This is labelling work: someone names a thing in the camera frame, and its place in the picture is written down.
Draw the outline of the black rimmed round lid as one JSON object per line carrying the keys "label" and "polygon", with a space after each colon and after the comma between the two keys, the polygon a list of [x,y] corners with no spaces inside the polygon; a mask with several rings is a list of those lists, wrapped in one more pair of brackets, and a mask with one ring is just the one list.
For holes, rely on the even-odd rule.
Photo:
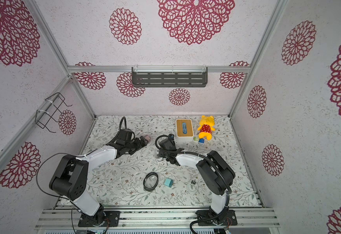
{"label": "black rimmed round lid", "polygon": [[158,185],[158,174],[156,172],[148,173],[143,181],[144,190],[147,192],[152,192]]}

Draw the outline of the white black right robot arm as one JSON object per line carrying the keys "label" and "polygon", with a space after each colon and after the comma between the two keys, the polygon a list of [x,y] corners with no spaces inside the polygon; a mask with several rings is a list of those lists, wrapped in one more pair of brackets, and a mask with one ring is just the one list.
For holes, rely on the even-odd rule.
{"label": "white black right robot arm", "polygon": [[183,148],[177,149],[170,135],[157,137],[155,146],[159,150],[159,156],[167,162],[190,167],[200,173],[204,183],[213,193],[210,205],[213,214],[217,215],[228,209],[235,172],[216,151],[200,154]]}

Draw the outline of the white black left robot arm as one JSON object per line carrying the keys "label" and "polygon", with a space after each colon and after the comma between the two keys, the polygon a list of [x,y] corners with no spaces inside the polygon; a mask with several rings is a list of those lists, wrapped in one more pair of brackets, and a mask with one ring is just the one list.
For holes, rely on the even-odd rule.
{"label": "white black left robot arm", "polygon": [[109,143],[87,155],[65,155],[56,168],[49,188],[71,201],[84,215],[93,217],[100,213],[102,206],[88,192],[89,173],[108,161],[133,155],[150,141],[148,135],[135,137],[132,130],[121,129]]}

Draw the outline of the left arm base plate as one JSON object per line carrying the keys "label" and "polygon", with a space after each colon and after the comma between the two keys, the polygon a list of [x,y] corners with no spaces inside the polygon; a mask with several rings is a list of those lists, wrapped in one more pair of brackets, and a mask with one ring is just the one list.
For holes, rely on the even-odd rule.
{"label": "left arm base plate", "polygon": [[117,227],[120,211],[98,211],[94,216],[81,214],[78,227]]}

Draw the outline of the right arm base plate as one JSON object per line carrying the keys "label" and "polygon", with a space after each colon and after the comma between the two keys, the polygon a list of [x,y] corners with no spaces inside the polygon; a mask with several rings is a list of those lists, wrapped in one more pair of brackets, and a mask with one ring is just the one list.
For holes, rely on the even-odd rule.
{"label": "right arm base plate", "polygon": [[[217,214],[212,210],[198,210],[196,215],[197,220],[205,220],[212,218]],[[199,226],[236,226],[237,224],[238,222],[234,210],[223,211],[221,215],[214,219],[198,222]]]}

